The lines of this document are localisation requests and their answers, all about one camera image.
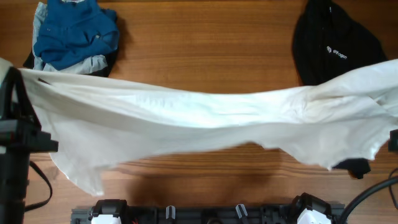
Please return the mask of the white t-shirt black print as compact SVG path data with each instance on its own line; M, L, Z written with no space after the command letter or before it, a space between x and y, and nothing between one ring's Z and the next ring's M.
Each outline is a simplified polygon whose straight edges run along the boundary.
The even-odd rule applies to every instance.
M374 159L397 128L397 61L362 67L318 86L209 94L86 75L21 71L55 165L103 195L101 172L162 154L247 142L331 169Z

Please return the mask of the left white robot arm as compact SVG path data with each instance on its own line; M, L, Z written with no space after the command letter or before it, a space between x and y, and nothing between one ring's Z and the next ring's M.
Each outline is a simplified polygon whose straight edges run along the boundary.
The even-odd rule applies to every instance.
M33 153L57 152L58 142L43 132L29 100L22 73L1 59L1 224L20 224L24 213L48 204L53 195L50 181L36 163ZM49 187L48 199L25 204L32 168Z

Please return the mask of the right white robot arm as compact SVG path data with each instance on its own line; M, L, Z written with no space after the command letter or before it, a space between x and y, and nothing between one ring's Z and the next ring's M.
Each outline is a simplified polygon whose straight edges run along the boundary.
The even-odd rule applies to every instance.
M397 169L394 169L388 176L388 178L378 184L371 186L364 192L361 192L355 197L342 211L339 219L333 218L331 215L331 205L326 203L319 198L312 195L303 193L300 196L295 197L290 208L289 219L292 223L297 224L331 224L346 223L351 212L364 200L371 195L379 192L382 189L389 189L389 193L392 202L397 208L397 199L395 198L392 186L397 183Z

